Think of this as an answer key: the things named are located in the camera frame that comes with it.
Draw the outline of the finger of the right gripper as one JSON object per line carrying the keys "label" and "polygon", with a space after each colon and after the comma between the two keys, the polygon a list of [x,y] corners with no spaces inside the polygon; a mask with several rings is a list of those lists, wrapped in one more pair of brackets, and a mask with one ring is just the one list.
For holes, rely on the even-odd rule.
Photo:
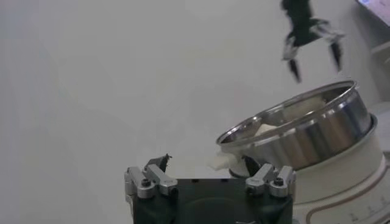
{"label": "finger of the right gripper", "polygon": [[288,69],[292,76],[294,77],[294,80],[297,83],[302,82],[302,77],[299,71],[299,65],[296,61],[296,56],[298,52],[298,47],[294,45],[295,38],[294,37],[288,37],[285,40],[284,47],[283,47],[283,54],[282,54],[282,60],[287,63]]}
{"label": "finger of the right gripper", "polygon": [[345,35],[332,27],[326,20],[319,20],[310,28],[310,31],[320,38],[324,38],[330,47],[331,56],[338,72],[342,70],[342,47],[341,39]]}

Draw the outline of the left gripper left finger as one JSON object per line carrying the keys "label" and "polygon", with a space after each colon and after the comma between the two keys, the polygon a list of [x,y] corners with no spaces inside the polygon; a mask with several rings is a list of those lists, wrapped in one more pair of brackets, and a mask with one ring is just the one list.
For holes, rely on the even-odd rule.
{"label": "left gripper left finger", "polygon": [[165,173],[170,159],[171,156],[165,154],[150,159],[142,169],[137,166],[128,167],[124,173],[126,199],[150,199],[157,194],[176,198],[179,193],[178,180]]}

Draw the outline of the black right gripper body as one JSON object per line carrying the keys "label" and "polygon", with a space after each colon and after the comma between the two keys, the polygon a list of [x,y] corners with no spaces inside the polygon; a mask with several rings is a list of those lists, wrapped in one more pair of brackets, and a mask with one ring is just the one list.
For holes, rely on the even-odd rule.
{"label": "black right gripper body", "polygon": [[328,24],[327,20],[313,16],[310,0],[282,0],[281,8],[292,25],[286,41],[293,39],[293,46],[304,46],[318,40],[321,36],[314,33],[311,28]]}

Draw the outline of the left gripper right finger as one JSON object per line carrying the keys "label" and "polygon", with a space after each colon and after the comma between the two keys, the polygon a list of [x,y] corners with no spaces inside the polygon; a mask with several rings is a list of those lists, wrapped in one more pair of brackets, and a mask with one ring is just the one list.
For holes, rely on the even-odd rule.
{"label": "left gripper right finger", "polygon": [[263,195],[266,191],[275,198],[295,197],[296,172],[290,166],[275,168],[269,163],[258,163],[249,156],[243,156],[249,177],[245,180],[246,193]]}

